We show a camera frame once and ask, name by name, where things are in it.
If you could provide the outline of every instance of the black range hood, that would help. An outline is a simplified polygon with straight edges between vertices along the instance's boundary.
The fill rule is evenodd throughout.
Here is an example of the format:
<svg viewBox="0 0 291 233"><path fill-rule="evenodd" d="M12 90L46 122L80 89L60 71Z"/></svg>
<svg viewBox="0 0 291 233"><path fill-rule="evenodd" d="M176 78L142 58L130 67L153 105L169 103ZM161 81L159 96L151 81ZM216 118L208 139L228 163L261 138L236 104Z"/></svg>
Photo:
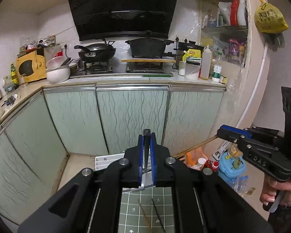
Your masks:
<svg viewBox="0 0 291 233"><path fill-rule="evenodd" d="M168 38L177 0L69 0L80 41L119 36Z"/></svg>

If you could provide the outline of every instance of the microwave door window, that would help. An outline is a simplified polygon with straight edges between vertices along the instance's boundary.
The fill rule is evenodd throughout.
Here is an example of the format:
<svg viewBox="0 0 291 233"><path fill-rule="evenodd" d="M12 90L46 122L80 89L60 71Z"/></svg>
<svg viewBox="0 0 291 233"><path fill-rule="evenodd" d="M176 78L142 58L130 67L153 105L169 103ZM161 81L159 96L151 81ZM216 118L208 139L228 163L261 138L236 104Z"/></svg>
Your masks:
<svg viewBox="0 0 291 233"><path fill-rule="evenodd" d="M19 74L26 74L26 76L33 74L32 60L26 60L25 62L23 62L19 66L18 71Z"/></svg>

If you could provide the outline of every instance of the beige floor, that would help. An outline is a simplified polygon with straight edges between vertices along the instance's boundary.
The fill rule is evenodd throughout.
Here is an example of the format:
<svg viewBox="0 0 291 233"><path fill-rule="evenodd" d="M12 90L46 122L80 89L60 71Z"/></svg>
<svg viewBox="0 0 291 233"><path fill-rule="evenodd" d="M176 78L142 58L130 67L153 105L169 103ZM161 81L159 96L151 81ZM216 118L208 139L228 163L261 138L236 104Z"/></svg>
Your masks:
<svg viewBox="0 0 291 233"><path fill-rule="evenodd" d="M61 182L58 189L64 186L70 179L72 179L79 171L84 168L95 169L95 159L82 157L82 156L70 156L67 166L63 172ZM249 187L255 187L256 190L252 195L247 196L245 200L252 206L264 219L267 220L269 213L263 210L262 203L260 202L260 194L262 190L264 173L247 163L246 173L249 176Z"/></svg>

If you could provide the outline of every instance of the silver bolt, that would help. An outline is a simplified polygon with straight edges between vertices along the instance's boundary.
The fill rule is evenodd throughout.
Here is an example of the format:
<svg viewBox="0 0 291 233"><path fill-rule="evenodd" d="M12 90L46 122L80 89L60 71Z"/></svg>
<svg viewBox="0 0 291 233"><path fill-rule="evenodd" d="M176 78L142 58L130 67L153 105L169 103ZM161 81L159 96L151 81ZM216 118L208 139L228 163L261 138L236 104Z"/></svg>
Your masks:
<svg viewBox="0 0 291 233"><path fill-rule="evenodd" d="M209 175L212 175L213 171L210 168L206 167L206 168L203 169L203 173L205 175L209 176Z"/></svg>
<svg viewBox="0 0 291 233"><path fill-rule="evenodd" d="M176 159L173 158L173 157L168 157L168 158L166 158L166 163L167 163L167 164L172 165L172 164L174 164L175 162L176 162Z"/></svg>
<svg viewBox="0 0 291 233"><path fill-rule="evenodd" d="M89 175L91 175L91 173L92 173L92 170L89 169L89 168L84 168L84 169L82 170L82 175L83 175L83 176L89 176Z"/></svg>
<svg viewBox="0 0 291 233"><path fill-rule="evenodd" d="M119 163L120 165L125 166L129 163L129 160L127 158L121 158Z"/></svg>

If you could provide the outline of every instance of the green grid mat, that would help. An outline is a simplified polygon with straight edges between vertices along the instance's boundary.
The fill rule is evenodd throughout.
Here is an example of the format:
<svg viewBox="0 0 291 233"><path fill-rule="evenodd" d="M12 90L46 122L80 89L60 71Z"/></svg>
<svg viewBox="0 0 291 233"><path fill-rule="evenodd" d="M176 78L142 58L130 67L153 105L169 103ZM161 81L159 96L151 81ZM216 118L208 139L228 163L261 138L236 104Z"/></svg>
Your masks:
<svg viewBox="0 0 291 233"><path fill-rule="evenodd" d="M150 233L142 208L151 224L154 233L163 233L154 207L153 198L158 214L166 233L174 233L172 197L170 187L152 187L138 192L122 194L118 233Z"/></svg>

